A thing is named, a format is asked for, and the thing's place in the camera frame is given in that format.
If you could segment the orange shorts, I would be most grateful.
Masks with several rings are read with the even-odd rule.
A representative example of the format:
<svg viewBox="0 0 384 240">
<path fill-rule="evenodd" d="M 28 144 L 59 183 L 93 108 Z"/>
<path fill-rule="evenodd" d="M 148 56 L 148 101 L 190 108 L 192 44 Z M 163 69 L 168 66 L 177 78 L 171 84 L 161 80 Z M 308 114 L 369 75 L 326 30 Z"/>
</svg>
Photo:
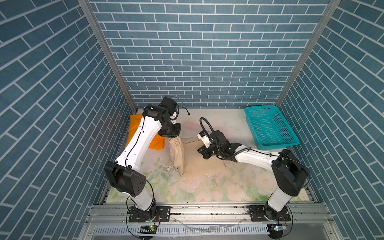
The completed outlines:
<svg viewBox="0 0 384 240">
<path fill-rule="evenodd" d="M 126 146 L 130 143 L 132 140 L 134 134 L 136 133 L 141 119 L 142 115 L 131 115 L 130 116 L 130 126 L 129 126 L 129 132 L 128 132 L 128 141 L 126 143 Z M 159 134 L 156 134 L 155 137 L 153 138 L 152 142 L 149 145 L 149 149 L 152 150 L 163 150 L 165 147 L 165 138 L 161 137 Z"/>
</svg>

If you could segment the beige shorts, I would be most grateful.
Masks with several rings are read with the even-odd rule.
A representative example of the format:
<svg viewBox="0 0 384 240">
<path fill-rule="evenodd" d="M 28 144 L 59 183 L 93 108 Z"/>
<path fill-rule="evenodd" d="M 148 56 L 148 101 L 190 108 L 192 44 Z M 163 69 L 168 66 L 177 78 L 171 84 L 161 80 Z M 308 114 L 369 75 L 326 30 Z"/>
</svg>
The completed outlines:
<svg viewBox="0 0 384 240">
<path fill-rule="evenodd" d="M 170 138 L 171 163 L 181 177 L 201 177 L 223 173 L 225 165 L 222 160 L 211 157 L 208 160 L 198 152 L 203 142 L 197 138 Z"/>
</svg>

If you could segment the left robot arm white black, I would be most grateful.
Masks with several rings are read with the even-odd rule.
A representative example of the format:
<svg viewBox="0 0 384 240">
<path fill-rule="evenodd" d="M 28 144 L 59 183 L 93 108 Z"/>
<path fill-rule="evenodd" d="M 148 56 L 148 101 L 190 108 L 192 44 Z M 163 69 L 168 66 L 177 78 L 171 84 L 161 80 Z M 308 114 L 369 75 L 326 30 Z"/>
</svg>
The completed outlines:
<svg viewBox="0 0 384 240">
<path fill-rule="evenodd" d="M 104 170 L 110 185 L 117 191 L 128 195 L 135 207 L 150 212 L 155 198 L 149 195 L 145 186 L 147 179 L 139 173 L 142 160 L 156 135 L 176 138 L 180 135 L 181 124 L 176 123 L 179 105 L 164 97 L 158 106 L 148 105 L 131 141 L 114 162 L 107 162 Z"/>
</svg>

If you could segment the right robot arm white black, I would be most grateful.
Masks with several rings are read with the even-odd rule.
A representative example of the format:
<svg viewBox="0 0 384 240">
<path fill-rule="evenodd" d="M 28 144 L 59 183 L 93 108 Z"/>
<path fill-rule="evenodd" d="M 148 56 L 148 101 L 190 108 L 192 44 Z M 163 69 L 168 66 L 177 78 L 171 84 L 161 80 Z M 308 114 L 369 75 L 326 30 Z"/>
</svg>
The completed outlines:
<svg viewBox="0 0 384 240">
<path fill-rule="evenodd" d="M 281 152 L 255 150 L 239 143 L 230 143 L 220 131 L 201 131 L 198 139 L 204 144 L 198 153 L 205 160 L 216 156 L 223 161 L 250 164 L 273 172 L 278 186 L 263 207 L 264 215 L 270 221 L 277 220 L 283 214 L 287 203 L 299 195 L 309 180 L 308 168 L 287 149 Z"/>
</svg>

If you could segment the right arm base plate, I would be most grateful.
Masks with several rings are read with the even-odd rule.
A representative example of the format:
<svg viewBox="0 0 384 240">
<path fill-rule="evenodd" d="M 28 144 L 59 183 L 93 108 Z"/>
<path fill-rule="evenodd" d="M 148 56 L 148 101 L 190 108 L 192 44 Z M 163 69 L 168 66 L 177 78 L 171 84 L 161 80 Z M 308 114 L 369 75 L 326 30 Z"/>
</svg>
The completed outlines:
<svg viewBox="0 0 384 240">
<path fill-rule="evenodd" d="M 278 222 L 280 220 L 287 222 L 292 220 L 291 214 L 287 206 L 284 206 L 280 212 L 277 212 L 274 209 L 272 209 L 268 204 L 264 206 L 252 205 L 252 206 L 247 206 L 246 211 L 250 215 L 252 222 L 263 222 L 263 221 Z"/>
</svg>

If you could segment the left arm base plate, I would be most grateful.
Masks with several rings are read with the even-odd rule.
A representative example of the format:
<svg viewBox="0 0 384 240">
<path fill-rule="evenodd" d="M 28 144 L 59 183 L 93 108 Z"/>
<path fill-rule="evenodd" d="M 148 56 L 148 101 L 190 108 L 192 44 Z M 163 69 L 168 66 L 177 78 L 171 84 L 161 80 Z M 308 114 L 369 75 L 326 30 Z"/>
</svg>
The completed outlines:
<svg viewBox="0 0 384 240">
<path fill-rule="evenodd" d="M 152 206 L 148 211 L 143 211 L 131 206 L 128 211 L 128 222 L 144 223 L 157 221 L 160 223 L 167 223 L 170 220 L 170 214 L 170 206 Z"/>
</svg>

